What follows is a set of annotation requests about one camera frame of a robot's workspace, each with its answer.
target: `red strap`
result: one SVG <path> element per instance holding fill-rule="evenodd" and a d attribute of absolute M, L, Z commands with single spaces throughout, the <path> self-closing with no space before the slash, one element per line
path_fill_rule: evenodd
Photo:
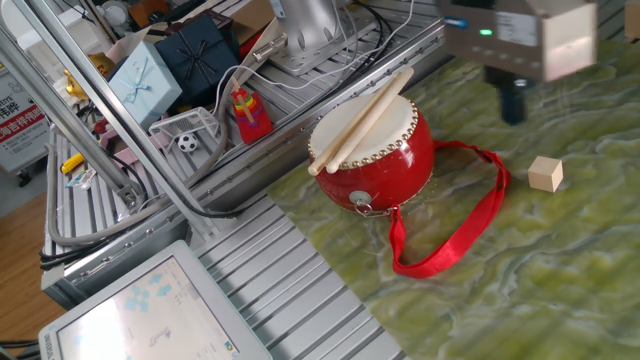
<path fill-rule="evenodd" d="M 426 278 L 446 270 L 457 263 L 469 250 L 471 245 L 489 226 L 493 218 L 498 213 L 504 191 L 511 181 L 511 174 L 505 168 L 502 160 L 497 154 L 486 150 L 480 150 L 477 146 L 467 145 L 460 141 L 434 141 L 436 149 L 445 147 L 461 147 L 474 150 L 485 162 L 493 163 L 498 167 L 498 177 L 496 187 L 480 201 L 473 209 L 469 217 L 451 238 L 440 245 L 431 255 L 422 261 L 403 265 L 400 263 L 400 255 L 404 250 L 406 233 L 402 224 L 400 207 L 394 206 L 391 213 L 391 230 L 389 231 L 389 241 L 393 250 L 393 271 L 400 275 L 412 278 Z"/>

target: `floor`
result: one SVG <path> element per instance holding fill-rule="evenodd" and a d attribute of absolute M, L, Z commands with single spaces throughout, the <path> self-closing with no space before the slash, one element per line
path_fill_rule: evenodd
<path fill-rule="evenodd" d="M 35 339 L 64 310 L 40 290 L 46 194 L 0 219 L 0 340 Z"/>
<path fill-rule="evenodd" d="M 38 195 L 47 191 L 46 158 L 27 168 L 31 182 L 25 187 L 18 187 L 17 177 L 0 171 L 0 219 L 20 208 Z"/>

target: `white device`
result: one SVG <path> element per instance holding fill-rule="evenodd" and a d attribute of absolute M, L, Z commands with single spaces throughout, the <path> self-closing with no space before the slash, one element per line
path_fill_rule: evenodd
<path fill-rule="evenodd" d="M 43 360 L 267 360 L 188 245 L 177 241 L 40 331 Z"/>

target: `ribbon bow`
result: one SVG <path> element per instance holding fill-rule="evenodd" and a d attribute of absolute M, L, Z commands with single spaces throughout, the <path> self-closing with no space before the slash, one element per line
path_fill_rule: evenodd
<path fill-rule="evenodd" d="M 127 96 L 124 98 L 124 102 L 133 103 L 136 100 L 136 96 L 138 95 L 138 90 L 149 90 L 151 88 L 149 85 L 142 84 L 142 76 L 144 75 L 144 70 L 147 68 L 148 61 L 149 59 L 145 57 L 144 62 L 142 63 L 142 69 L 140 70 L 138 78 L 136 79 L 136 82 L 134 84 L 129 84 L 125 80 L 118 79 L 122 85 L 131 90 L 131 92 L 129 92 L 129 94 L 127 94 Z"/>
<path fill-rule="evenodd" d="M 178 32 L 178 36 L 184 43 L 184 49 L 178 49 L 178 53 L 191 61 L 189 63 L 189 68 L 187 69 L 187 80 L 191 78 L 191 72 L 193 71 L 193 67 L 195 66 L 198 71 L 200 71 L 202 76 L 204 76 L 209 81 L 209 83 L 212 84 L 213 80 L 209 77 L 209 73 L 207 73 L 206 69 L 209 69 L 209 71 L 214 74 L 218 72 L 218 69 L 211 66 L 211 64 L 202 59 L 202 55 L 204 54 L 205 49 L 210 49 L 211 47 L 207 47 L 207 42 L 205 40 L 202 40 L 200 42 L 200 46 L 198 47 L 198 51 L 195 52 L 193 51 L 191 45 L 189 45 L 189 42 L 184 37 L 181 31 Z"/>

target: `gift box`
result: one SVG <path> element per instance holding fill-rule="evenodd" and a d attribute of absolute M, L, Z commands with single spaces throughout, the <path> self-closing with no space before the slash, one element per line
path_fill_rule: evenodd
<path fill-rule="evenodd" d="M 209 16 L 194 20 L 155 46 L 183 90 L 183 104 L 212 103 L 225 71 L 238 65 Z"/>
<path fill-rule="evenodd" d="M 182 93 L 156 48 L 146 42 L 136 47 L 109 86 L 145 131 Z"/>

